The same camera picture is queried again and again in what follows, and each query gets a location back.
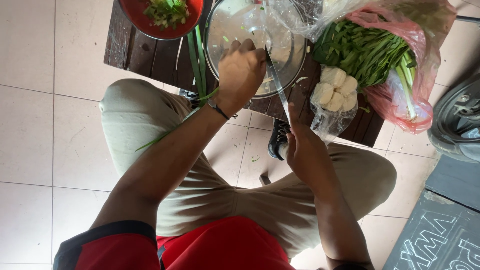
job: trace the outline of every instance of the hand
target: hand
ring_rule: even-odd
[[[314,192],[340,191],[333,163],[325,143],[308,126],[299,122],[298,111],[288,104],[290,127],[287,133],[287,163],[300,180]]]
[[[213,97],[228,116],[238,112],[257,92],[266,73],[264,49],[255,49],[251,39],[232,42],[218,63],[220,89]]]

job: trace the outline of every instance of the red t-shirt sleeve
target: red t-shirt sleeve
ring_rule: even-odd
[[[155,230],[141,221],[118,221],[60,245],[55,270],[160,269]]]

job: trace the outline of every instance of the red shirt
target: red shirt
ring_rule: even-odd
[[[221,219],[178,237],[155,237],[140,221],[119,221],[60,245],[54,269],[292,270],[276,239],[254,221]]]

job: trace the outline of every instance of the knife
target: knife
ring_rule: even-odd
[[[288,101],[287,97],[285,96],[285,92],[283,92],[283,87],[278,78],[278,74],[276,73],[275,67],[273,66],[272,58],[270,57],[270,53],[268,52],[267,45],[265,44],[265,53],[266,53],[266,64],[267,64],[267,71],[272,75],[273,82],[275,84],[276,90],[278,92],[278,96],[280,97],[280,101],[283,105],[283,110],[288,119],[288,123],[290,124],[290,114],[288,113]]]

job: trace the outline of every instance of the tofu block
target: tofu block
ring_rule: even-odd
[[[357,103],[357,92],[353,92],[350,95],[344,96],[343,111],[349,111],[355,107]]]
[[[345,81],[347,74],[337,67],[327,67],[322,70],[320,82],[333,85],[334,88],[340,87]]]
[[[332,99],[333,90],[333,86],[330,84],[317,83],[313,90],[312,104],[317,108],[327,104]]]
[[[338,111],[343,106],[344,102],[345,99],[343,98],[342,94],[333,92],[332,99],[325,104],[324,108],[330,111]]]
[[[353,92],[356,92],[357,86],[357,80],[354,77],[347,75],[343,84],[339,88],[335,89],[335,92],[347,96]]]

